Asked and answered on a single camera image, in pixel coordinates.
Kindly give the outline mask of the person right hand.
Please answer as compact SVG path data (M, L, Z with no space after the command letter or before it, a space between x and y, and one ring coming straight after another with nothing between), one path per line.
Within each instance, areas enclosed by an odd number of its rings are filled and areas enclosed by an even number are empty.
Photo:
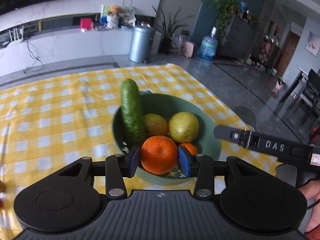
M305 185L303 185L300 189L300 192L304 194L307 200L319 200L320 197L320 181L319 180L311 180ZM317 204L312 211L310 221L308 226L306 227L306 232L310 232L315 229L320 224L320 210L319 204Z

